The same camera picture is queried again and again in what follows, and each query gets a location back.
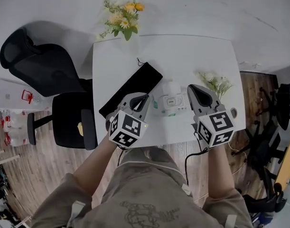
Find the wooden floor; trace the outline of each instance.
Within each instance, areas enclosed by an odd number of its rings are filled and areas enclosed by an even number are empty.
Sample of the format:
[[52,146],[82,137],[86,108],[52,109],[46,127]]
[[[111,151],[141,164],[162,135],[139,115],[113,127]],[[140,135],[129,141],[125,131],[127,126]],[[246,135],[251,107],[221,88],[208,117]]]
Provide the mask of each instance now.
[[[267,102],[261,95],[259,88],[262,86],[267,91],[273,90],[272,76],[254,73],[241,73],[243,83],[243,93],[246,110],[246,125],[252,127],[255,120],[260,120],[264,124],[268,121],[267,114],[256,117],[258,109],[267,106]],[[36,117],[43,117],[47,113],[37,113]],[[0,150],[6,152],[0,155],[0,160],[10,157],[14,154],[20,154],[21,158],[4,164],[4,169],[9,177],[12,192],[8,196],[11,207],[17,215],[23,219],[28,215],[34,214],[39,205],[60,183],[62,177],[67,172],[73,172],[90,154],[86,150],[67,149],[56,146],[52,124],[46,124],[38,129],[37,146],[25,145],[21,147],[6,147],[3,143],[4,133],[0,128]],[[239,131],[231,141],[231,147],[241,149],[247,144],[245,131]],[[161,146],[167,150],[175,160],[182,173],[185,173],[185,157],[197,152],[195,142],[183,142],[179,144]],[[121,150],[114,152],[103,180],[93,196],[93,206],[100,203],[102,195],[112,177],[113,171],[117,166],[118,157]],[[232,157],[231,149],[227,146],[227,156],[231,166],[232,173],[244,165],[244,155]],[[189,184],[193,192],[194,201],[202,206],[207,197],[207,154],[193,156],[188,159],[187,171]],[[263,194],[262,182],[257,174],[244,165],[234,174],[236,187],[243,191],[243,194],[249,194],[258,198]]]

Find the black chair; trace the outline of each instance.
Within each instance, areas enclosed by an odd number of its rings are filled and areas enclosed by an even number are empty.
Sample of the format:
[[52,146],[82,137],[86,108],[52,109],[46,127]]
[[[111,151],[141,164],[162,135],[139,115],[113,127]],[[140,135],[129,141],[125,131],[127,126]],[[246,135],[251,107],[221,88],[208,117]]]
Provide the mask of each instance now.
[[[52,115],[34,119],[28,115],[28,137],[36,145],[35,129],[52,121],[55,142],[59,146],[92,150],[97,146],[93,96],[91,93],[64,93],[54,97]],[[84,136],[79,133],[78,124],[82,123]]]
[[[28,115],[28,137],[36,145],[35,129],[53,122],[57,145],[67,148],[94,149],[97,146],[92,81],[80,79],[67,51],[59,45],[35,46],[25,28],[13,32],[0,50],[0,63],[41,95],[58,95],[52,115],[37,121]],[[84,136],[78,131],[83,124]]]
[[278,163],[280,164],[287,148],[284,151],[277,150],[281,141],[278,127],[273,120],[270,120],[264,127],[263,132],[259,134],[260,122],[255,121],[254,123],[257,125],[254,136],[251,135],[248,129],[245,129],[249,137],[248,145],[238,152],[232,152],[231,155],[235,156],[250,149],[247,156],[247,164],[249,166],[265,166],[271,161],[271,158],[278,158]]
[[281,184],[275,183],[272,186],[270,172],[265,167],[253,166],[253,169],[258,172],[260,179],[263,180],[267,196],[264,199],[254,199],[249,195],[243,195],[248,212],[280,212],[287,201],[283,198],[284,193]]
[[269,119],[271,120],[272,116],[276,116],[279,125],[284,130],[287,130],[290,120],[290,84],[281,84],[278,92],[270,92],[271,99],[262,87],[260,91],[264,93],[268,101],[268,107],[262,111],[258,111],[256,115],[258,116],[265,112],[269,112]]
[[0,63],[45,97],[92,91],[91,82],[78,77],[64,48],[55,44],[35,46],[24,27],[13,32],[3,43]]

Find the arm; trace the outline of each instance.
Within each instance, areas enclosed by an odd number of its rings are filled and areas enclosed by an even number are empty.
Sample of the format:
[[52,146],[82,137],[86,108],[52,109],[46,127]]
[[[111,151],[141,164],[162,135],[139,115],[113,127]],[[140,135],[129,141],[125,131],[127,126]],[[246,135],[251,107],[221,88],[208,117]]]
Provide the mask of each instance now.
[[107,134],[98,147],[73,173],[78,185],[90,196],[95,193],[101,182],[116,147],[115,143],[109,141],[109,135]]
[[220,199],[234,190],[225,146],[218,146],[208,152],[208,192],[214,199]]
[[106,135],[74,174],[66,174],[59,187],[40,205],[32,218],[32,228],[65,227],[76,201],[85,204],[81,216],[89,212],[92,196],[115,149],[116,144]]
[[203,210],[225,227],[229,215],[236,216],[235,228],[251,228],[252,223],[241,194],[234,189],[225,146],[208,152],[208,192]]

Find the desk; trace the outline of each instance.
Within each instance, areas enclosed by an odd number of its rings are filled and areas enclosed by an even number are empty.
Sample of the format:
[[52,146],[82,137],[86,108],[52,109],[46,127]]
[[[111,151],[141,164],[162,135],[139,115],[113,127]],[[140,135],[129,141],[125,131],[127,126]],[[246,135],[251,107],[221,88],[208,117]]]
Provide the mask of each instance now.
[[[232,44],[228,40],[179,35],[156,35],[139,37],[139,53],[132,55],[121,49],[122,39],[94,43],[93,48],[93,96],[97,140],[106,135],[105,119],[99,109],[139,69],[136,57],[148,61],[164,77],[153,90],[163,83],[179,82],[182,92],[189,84],[203,85],[197,71],[215,71],[226,76],[234,86],[222,97],[228,110],[237,109],[235,126],[245,128],[245,107],[240,72]],[[157,117],[150,104],[145,122],[149,124],[145,135],[133,147],[171,144],[195,140],[194,113],[190,104],[187,110],[173,117]]]
[[285,153],[283,163],[281,165],[275,183],[277,182],[280,183],[282,185],[282,189],[284,190],[287,187],[289,181],[290,181],[290,145]]

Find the black cable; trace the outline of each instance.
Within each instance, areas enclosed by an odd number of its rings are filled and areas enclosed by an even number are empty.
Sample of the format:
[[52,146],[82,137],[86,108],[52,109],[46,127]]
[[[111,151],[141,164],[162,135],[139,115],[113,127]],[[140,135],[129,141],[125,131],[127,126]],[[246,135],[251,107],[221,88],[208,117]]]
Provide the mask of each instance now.
[[119,147],[121,150],[127,150],[127,148],[121,147],[120,145],[117,145],[117,147]]
[[120,161],[121,161],[121,156],[122,156],[122,153],[124,153],[124,149],[122,149],[122,152],[121,152],[121,154],[120,154],[120,156],[118,157],[118,162],[117,162],[117,166],[119,166],[120,165]]
[[188,174],[187,174],[187,159],[188,159],[189,157],[191,157],[191,156],[201,155],[201,154],[205,154],[205,153],[208,152],[208,148],[204,148],[204,150],[202,151],[200,141],[199,141],[198,138],[196,138],[196,139],[197,139],[198,146],[200,147],[201,152],[199,152],[199,153],[194,153],[194,154],[190,154],[190,155],[188,155],[188,156],[185,158],[185,175],[186,175],[187,185],[189,185]]
[[139,58],[138,58],[138,57],[137,57],[136,59],[137,59],[137,61],[138,61],[138,63],[137,63],[137,64],[138,64],[139,66],[143,66],[143,65],[145,64],[145,63],[142,63],[142,62],[139,60]]

